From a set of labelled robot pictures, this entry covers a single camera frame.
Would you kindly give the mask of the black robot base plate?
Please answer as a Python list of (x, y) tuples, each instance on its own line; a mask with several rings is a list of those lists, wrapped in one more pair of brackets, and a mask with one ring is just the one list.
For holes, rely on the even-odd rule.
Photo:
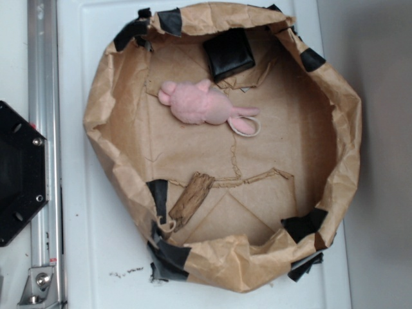
[(8, 246), (48, 201), (46, 139), (1, 102), (1, 246)]

